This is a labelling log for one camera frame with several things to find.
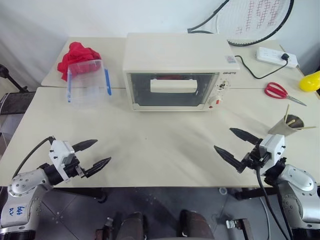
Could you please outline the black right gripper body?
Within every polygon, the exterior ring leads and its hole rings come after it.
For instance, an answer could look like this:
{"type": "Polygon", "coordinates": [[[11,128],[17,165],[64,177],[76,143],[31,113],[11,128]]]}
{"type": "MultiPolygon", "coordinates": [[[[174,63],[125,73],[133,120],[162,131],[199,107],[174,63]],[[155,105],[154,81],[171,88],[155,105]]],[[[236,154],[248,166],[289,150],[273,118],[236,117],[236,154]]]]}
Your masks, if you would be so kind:
{"type": "Polygon", "coordinates": [[[271,158],[271,154],[267,152],[264,147],[260,147],[260,142],[258,142],[251,152],[247,153],[241,161],[242,169],[241,173],[244,169],[249,168],[251,170],[255,170],[256,172],[259,170],[260,173],[263,172],[263,167],[266,166],[267,162],[271,158]]]}

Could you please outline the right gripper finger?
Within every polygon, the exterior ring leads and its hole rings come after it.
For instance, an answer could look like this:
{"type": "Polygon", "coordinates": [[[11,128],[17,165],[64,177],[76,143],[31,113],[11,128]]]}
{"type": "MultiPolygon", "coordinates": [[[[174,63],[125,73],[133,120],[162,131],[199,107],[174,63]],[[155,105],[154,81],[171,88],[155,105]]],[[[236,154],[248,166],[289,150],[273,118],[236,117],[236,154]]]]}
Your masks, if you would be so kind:
{"type": "Polygon", "coordinates": [[[229,130],[232,133],[234,133],[241,140],[243,140],[245,142],[249,142],[252,145],[256,145],[256,144],[261,142],[260,138],[254,136],[253,134],[251,134],[251,133],[249,133],[249,132],[247,132],[245,130],[242,130],[242,129],[239,129],[239,128],[234,128],[234,127],[231,127],[229,130]]]}
{"type": "Polygon", "coordinates": [[[216,145],[214,145],[213,147],[215,151],[220,155],[220,157],[224,161],[226,161],[228,164],[233,166],[238,173],[241,174],[244,171],[244,169],[247,167],[244,162],[235,159],[235,157],[225,149],[222,149],[216,145]]]}

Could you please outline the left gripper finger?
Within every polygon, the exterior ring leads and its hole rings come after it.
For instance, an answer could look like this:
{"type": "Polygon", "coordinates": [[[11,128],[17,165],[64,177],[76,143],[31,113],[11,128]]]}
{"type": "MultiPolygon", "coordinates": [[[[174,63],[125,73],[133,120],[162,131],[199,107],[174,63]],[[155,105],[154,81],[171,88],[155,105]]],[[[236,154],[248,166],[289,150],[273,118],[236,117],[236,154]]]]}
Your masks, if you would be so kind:
{"type": "Polygon", "coordinates": [[[79,143],[72,145],[72,148],[75,152],[83,151],[83,150],[90,148],[97,141],[98,141],[97,139],[84,140],[84,141],[81,141],[79,143]]]}
{"type": "Polygon", "coordinates": [[[86,178],[89,178],[89,177],[95,175],[96,173],[101,171],[111,161],[111,159],[112,159],[111,157],[108,157],[108,158],[105,158],[105,159],[102,159],[102,160],[96,162],[91,168],[89,168],[83,172],[84,176],[86,178]]]}

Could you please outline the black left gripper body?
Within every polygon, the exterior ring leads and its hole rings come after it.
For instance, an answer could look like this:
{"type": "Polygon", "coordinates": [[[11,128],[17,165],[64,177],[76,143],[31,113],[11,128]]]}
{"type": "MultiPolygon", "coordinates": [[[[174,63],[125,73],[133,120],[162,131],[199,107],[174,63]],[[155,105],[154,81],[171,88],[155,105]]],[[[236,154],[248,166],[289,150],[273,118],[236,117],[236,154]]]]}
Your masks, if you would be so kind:
{"type": "Polygon", "coordinates": [[[81,178],[85,177],[85,170],[81,168],[80,161],[76,156],[74,156],[71,162],[64,167],[64,172],[68,178],[74,178],[80,176],[81,178]]]}

